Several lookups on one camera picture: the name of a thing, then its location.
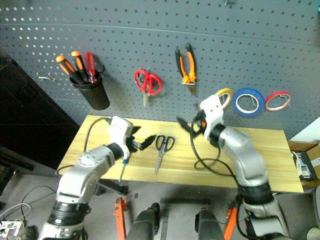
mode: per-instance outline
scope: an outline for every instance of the red scissors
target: red scissors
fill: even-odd
[[[134,73],[134,81],[137,84],[138,88],[143,93],[143,107],[147,106],[148,96],[154,96],[160,93],[162,89],[161,79],[153,74],[149,73],[144,69],[138,69]],[[154,83],[157,82],[158,88],[156,91],[153,91]]]

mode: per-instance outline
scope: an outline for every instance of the red tape roll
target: red tape roll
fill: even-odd
[[[277,97],[277,96],[287,96],[287,101],[286,101],[284,104],[280,105],[280,106],[269,107],[269,106],[268,106],[268,103],[269,103],[273,98],[275,98],[275,97]],[[277,91],[277,92],[271,94],[270,96],[268,96],[268,97],[266,98],[264,106],[265,106],[265,109],[268,110],[269,112],[277,112],[277,111],[280,111],[280,110],[288,107],[289,104],[290,104],[290,102],[291,102],[291,95],[290,95],[289,92],[287,92],[287,91]]]

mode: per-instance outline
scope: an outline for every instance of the black cup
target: black cup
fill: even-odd
[[[88,84],[77,84],[70,78],[73,86],[79,89],[90,106],[95,110],[104,110],[110,106],[110,102],[102,84],[102,77],[98,71],[95,72],[96,82]]]

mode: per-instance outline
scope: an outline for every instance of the gray floor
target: gray floor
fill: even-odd
[[[33,187],[39,185],[50,186],[57,189],[59,179],[56,177],[45,177],[35,175],[14,176],[0,196],[0,201],[5,202],[6,206],[1,212],[11,206],[21,202],[23,196]],[[210,204],[194,203],[170,203],[160,204],[161,210],[169,209],[168,228],[166,238],[161,238],[162,221],[160,222],[160,231],[155,236],[155,240],[172,240],[172,239],[197,239],[197,233],[194,230],[195,214],[201,208],[206,207],[213,211],[216,218],[225,223],[226,211],[228,204],[234,199],[237,192],[235,189],[176,185],[168,183],[149,183],[149,182],[123,182],[129,186],[130,193],[127,197],[129,209],[125,213],[127,232],[134,218],[150,206],[153,202],[161,202],[161,199],[207,199]],[[30,203],[42,196],[50,193],[46,188],[38,188],[33,191],[25,200]],[[91,213],[85,218],[85,229],[89,234],[90,240],[117,239],[116,220],[113,215],[114,200],[119,195],[108,191],[100,196],[93,196],[90,206]],[[280,194],[277,196],[286,215],[290,235],[297,240],[305,240],[307,231],[316,226],[316,220],[313,209],[313,199],[310,194]],[[55,195],[52,194],[40,201],[32,204],[32,212],[27,215],[27,224],[36,225],[41,230],[50,214],[51,207],[55,201]],[[12,214],[12,218],[20,217],[20,211]],[[243,219],[243,211],[240,211],[240,219]],[[233,240],[244,239],[237,231],[234,230]]]

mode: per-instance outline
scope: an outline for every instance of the gray pegboard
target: gray pegboard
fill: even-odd
[[[231,126],[284,129],[287,138],[320,113],[320,29],[317,1],[21,1],[0,2],[0,42],[17,63],[77,123],[87,114],[175,121],[195,115],[195,104],[221,88],[254,88],[266,98],[292,95],[291,107],[254,118],[225,111]],[[197,94],[180,84],[175,48],[193,47]],[[105,65],[111,106],[93,110],[55,63],[90,51]],[[133,81],[139,67],[163,80],[143,108]],[[55,82],[37,80],[51,73]]]

